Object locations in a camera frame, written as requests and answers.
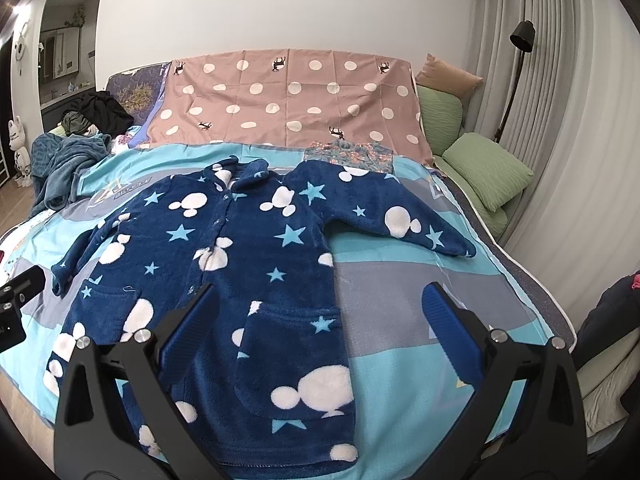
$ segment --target lamp shade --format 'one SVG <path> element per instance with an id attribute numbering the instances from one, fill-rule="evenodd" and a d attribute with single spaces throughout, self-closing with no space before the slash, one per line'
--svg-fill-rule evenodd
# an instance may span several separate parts
<path id="1" fill-rule="evenodd" d="M 511 34 L 510 39 L 516 48 L 523 52 L 531 52 L 533 50 L 533 40 L 536 38 L 536 29 L 529 20 L 518 23 L 518 26 Z"/>

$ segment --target black floor lamp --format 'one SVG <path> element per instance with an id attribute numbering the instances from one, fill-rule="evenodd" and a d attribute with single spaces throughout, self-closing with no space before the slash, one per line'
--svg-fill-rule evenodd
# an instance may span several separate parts
<path id="1" fill-rule="evenodd" d="M 524 55 L 525 53 L 529 53 L 533 50 L 533 40 L 536 37 L 536 29 L 533 28 L 533 23 L 529 20 L 526 22 L 520 22 L 516 29 L 513 31 L 513 34 L 510 36 L 511 43 L 513 43 L 517 49 L 520 50 L 520 57 L 518 58 L 518 66 L 516 67 L 516 78 L 513 82 L 513 89 L 511 89 L 511 97 L 509 97 L 509 104 L 507 105 L 507 109 L 504 111 L 504 115 L 502 117 L 502 121 L 500 122 L 500 126 L 495 131 L 495 142 L 500 142 L 500 138 L 502 137 L 502 131 L 504 130 L 504 125 L 507 122 L 507 117 L 509 116 L 509 112 L 511 111 L 511 105 L 513 104 L 513 97 L 516 95 L 516 88 L 518 87 L 518 80 L 520 79 L 520 72 L 522 72 L 522 64 L 524 63 Z"/>

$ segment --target green pillow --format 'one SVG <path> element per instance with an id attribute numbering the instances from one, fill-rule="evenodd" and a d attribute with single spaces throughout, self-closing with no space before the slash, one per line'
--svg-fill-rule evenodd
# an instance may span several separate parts
<path id="1" fill-rule="evenodd" d="M 454 170 L 447 161 L 439 156 L 434 157 L 436 161 L 436 166 L 439 170 L 442 170 L 447 176 L 453 180 L 458 187 L 465 192 L 466 197 L 469 199 L 469 202 L 476 208 L 480 218 L 486 225 L 489 232 L 492 234 L 494 238 L 498 238 L 503 232 L 507 224 L 509 223 L 507 219 L 507 215 L 504 210 L 499 207 L 495 210 L 495 212 L 489 211 L 484 207 L 482 200 L 476 195 L 474 189 L 469 185 L 469 183 L 460 175 L 456 170 Z"/>
<path id="2" fill-rule="evenodd" d="M 475 133 L 462 135 L 442 158 L 468 181 L 492 212 L 525 189 L 533 178 L 533 172 L 511 153 Z"/>
<path id="3" fill-rule="evenodd" d="M 455 95 L 418 86 L 424 136 L 433 155 L 442 155 L 458 138 L 462 103 Z"/>

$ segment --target pink polka dot pillowcase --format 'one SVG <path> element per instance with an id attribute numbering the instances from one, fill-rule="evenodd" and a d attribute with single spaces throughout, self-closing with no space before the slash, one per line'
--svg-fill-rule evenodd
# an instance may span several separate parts
<path id="1" fill-rule="evenodd" d="M 148 137 L 151 147 L 242 142 L 294 148 L 338 138 L 433 162 L 409 63 L 334 50 L 174 60 Z"/>

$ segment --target blue fleece robe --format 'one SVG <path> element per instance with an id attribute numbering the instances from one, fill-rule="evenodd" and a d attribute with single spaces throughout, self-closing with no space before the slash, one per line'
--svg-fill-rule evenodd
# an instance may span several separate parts
<path id="1" fill-rule="evenodd" d="M 348 468 L 357 458 L 354 402 L 323 235 L 333 220 L 443 254 L 476 254 L 391 174 L 309 160 L 281 176 L 265 160 L 233 156 L 146 188 L 51 269 L 62 294 L 113 235 L 72 303 L 45 382 L 63 379 L 82 335 L 125 341 L 212 283 L 216 304 L 195 307 L 197 322 L 160 363 L 192 433 L 236 477 Z M 123 399 L 143 449 L 159 456 L 127 384 Z"/>

